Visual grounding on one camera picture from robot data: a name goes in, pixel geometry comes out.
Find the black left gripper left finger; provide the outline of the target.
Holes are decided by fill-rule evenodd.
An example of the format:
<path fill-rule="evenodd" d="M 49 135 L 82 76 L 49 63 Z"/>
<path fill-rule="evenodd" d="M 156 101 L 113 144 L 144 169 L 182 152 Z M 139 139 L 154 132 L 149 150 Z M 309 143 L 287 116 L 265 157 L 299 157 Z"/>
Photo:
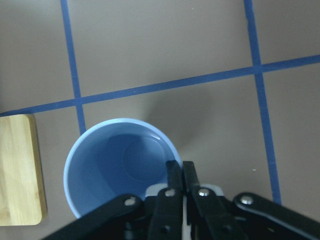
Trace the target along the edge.
<path fill-rule="evenodd" d="M 182 170 L 166 162 L 167 187 L 142 200 L 126 193 L 46 236 L 47 240 L 180 240 L 183 223 Z"/>

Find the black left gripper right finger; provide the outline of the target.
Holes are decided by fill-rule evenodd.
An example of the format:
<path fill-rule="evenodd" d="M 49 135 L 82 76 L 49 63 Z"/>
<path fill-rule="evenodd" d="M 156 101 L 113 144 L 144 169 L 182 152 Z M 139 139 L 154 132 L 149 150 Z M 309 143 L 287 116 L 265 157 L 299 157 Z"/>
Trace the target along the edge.
<path fill-rule="evenodd" d="M 182 164 L 187 220 L 197 240 L 318 240 L 319 222 L 251 192 L 233 200 L 201 185 L 194 163 Z"/>

